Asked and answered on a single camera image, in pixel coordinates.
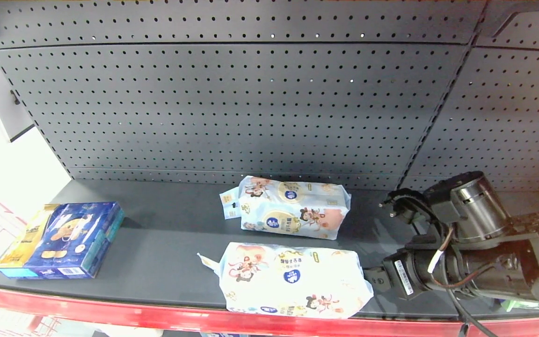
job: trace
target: blue logo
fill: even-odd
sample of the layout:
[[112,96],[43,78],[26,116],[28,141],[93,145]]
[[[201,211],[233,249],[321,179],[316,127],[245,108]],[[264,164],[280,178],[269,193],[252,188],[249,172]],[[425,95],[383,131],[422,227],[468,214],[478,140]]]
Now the blue logo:
[[272,307],[261,307],[261,310],[265,312],[269,312],[270,314],[273,314],[274,312],[278,312],[278,309],[272,308]]
[[287,190],[285,193],[284,193],[284,196],[287,198],[287,199],[294,199],[294,198],[297,198],[297,192],[294,192],[293,190]]
[[280,226],[280,224],[278,224],[278,219],[276,218],[268,218],[265,224],[271,228],[278,228]]
[[301,272],[298,269],[293,269],[284,273],[284,280],[289,283],[297,283],[301,279]]

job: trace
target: dark gray shelf surface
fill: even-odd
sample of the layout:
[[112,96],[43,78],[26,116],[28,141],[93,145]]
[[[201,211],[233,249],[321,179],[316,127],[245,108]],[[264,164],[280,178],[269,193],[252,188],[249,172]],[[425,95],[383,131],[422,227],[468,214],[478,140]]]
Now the dark gray shelf surface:
[[[0,288],[82,299],[167,306],[225,308],[218,277],[203,266],[197,252],[218,260],[231,242],[276,243],[291,247],[327,247],[356,251],[371,267],[407,243],[414,231],[378,208],[386,192],[350,190],[351,211],[336,241],[258,233],[240,229],[240,220],[224,220],[218,194],[229,185],[135,181],[73,180],[54,203],[118,201],[126,220],[95,279],[11,280],[0,273]],[[501,193],[511,215],[539,211],[539,194]],[[539,316],[539,311],[504,312],[489,299],[464,301],[488,318]],[[366,318],[456,319],[445,293],[425,293],[413,301],[392,292],[378,293],[357,314]]]

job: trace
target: metal plate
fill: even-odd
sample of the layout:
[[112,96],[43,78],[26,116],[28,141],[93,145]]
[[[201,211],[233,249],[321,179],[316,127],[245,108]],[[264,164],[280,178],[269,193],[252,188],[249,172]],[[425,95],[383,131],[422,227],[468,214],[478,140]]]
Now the metal plate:
[[[450,178],[450,176],[406,176],[403,187],[413,190],[427,190],[429,187],[440,181]],[[539,177],[489,177],[494,190],[506,190],[510,192],[526,192],[539,190]]]
[[81,45],[0,51],[0,65],[73,176],[75,168],[400,176],[462,49]]
[[0,48],[159,42],[468,43],[484,6],[382,1],[0,1]]
[[0,69],[0,121],[10,142],[28,132],[34,124],[26,108],[12,94],[11,85]]
[[477,45],[539,49],[539,12],[517,14],[498,36],[480,36]]
[[539,190],[539,51],[471,51],[405,186],[470,170]]

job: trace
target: red shelf edge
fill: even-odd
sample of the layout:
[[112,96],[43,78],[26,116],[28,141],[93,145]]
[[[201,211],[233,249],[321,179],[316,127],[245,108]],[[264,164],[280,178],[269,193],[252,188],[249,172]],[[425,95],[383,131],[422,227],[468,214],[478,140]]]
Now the red shelf edge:
[[[225,310],[160,307],[46,296],[0,289],[0,308],[82,322],[183,331],[250,333],[318,337],[449,337],[459,322],[393,320],[317,320],[311,318],[239,314]],[[500,337],[539,336],[539,318],[484,322]],[[482,334],[474,327],[470,337]]]

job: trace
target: store shelf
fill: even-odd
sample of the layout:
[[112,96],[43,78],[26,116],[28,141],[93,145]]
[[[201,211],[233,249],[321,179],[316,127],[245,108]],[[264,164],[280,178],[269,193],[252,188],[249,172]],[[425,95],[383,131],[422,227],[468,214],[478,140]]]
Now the store shelf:
[[[192,183],[69,182],[54,202],[115,200],[126,210],[127,218],[99,274],[96,279],[56,281],[10,280],[0,274],[0,307],[173,330],[300,336],[375,335],[376,329],[382,329],[381,335],[449,336],[458,331],[458,322],[453,322],[457,313],[439,292],[422,294],[413,301],[397,299],[394,293],[377,293],[356,319],[322,324],[225,311],[218,278],[201,265],[197,252],[219,258],[231,241],[328,247],[354,250],[362,266],[370,267],[414,234],[377,207],[386,193],[371,190],[350,190],[351,212],[336,241],[242,231],[239,220],[223,220],[218,194],[227,188]],[[511,214],[539,210],[539,194],[503,193],[501,197]],[[486,299],[465,301],[464,305],[486,319],[539,316],[539,311],[506,313]]]

